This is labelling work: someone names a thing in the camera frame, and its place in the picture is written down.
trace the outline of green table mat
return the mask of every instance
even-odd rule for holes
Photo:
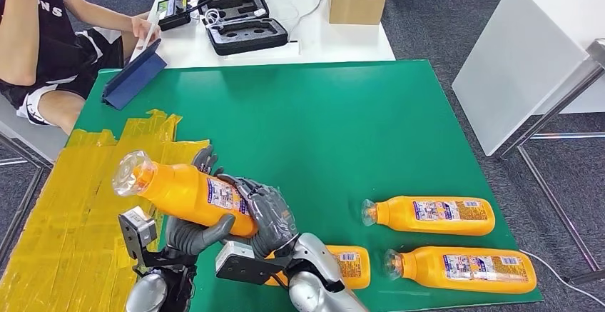
[[[150,109],[183,116],[177,141],[211,139],[228,173],[277,186],[298,228],[326,244],[367,248],[373,311],[540,301],[520,295],[425,288],[382,272],[389,248],[476,246],[517,249],[428,61],[167,69],[122,111],[100,102],[105,72],[76,128],[120,136],[127,118]],[[487,236],[402,233],[363,226],[361,202],[393,196],[487,199],[496,227]],[[219,245],[200,255],[192,311],[295,311],[281,288],[217,279]]]

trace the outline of orange plastic bottle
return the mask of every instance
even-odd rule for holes
[[[409,278],[426,287],[488,293],[527,293],[536,288],[536,272],[518,251],[425,246],[411,253],[387,251],[391,279]]]
[[[382,203],[365,200],[362,221],[396,231],[483,236],[494,229],[492,206],[484,199],[454,196],[396,196]]]
[[[370,255],[360,246],[326,246],[340,265],[340,273],[349,289],[364,289],[370,285]],[[286,285],[288,278],[281,272],[278,277]],[[278,286],[275,279],[270,278],[265,285]]]
[[[111,183],[119,196],[142,196],[171,216],[211,226],[231,213],[235,216],[233,235],[251,237],[256,233],[248,205],[238,191],[194,166],[160,164],[144,151],[134,151],[122,159]]]

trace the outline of open case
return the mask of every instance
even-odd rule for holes
[[[269,18],[265,0],[212,0],[202,6],[201,13],[209,9],[216,9],[222,20],[220,25],[208,29],[218,55],[274,48],[288,42],[288,32]]]

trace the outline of black t-shirt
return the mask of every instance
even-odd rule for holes
[[[4,5],[5,0],[0,0],[0,15],[4,13]],[[13,105],[19,105],[27,92],[49,85],[49,81],[75,76],[94,61],[90,52],[84,51],[80,46],[63,0],[39,0],[38,10],[40,48],[36,83],[31,87],[23,87],[0,80],[0,91]]]

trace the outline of clear bottle cap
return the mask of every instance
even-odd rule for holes
[[[400,278],[403,274],[403,261],[401,255],[393,249],[385,254],[385,273],[391,280]]]
[[[120,161],[111,186],[119,196],[133,196],[147,189],[155,173],[156,165],[145,151],[133,151]]]
[[[378,211],[376,210],[376,204],[365,199],[361,204],[361,220],[363,225],[370,226],[376,223],[378,219]]]

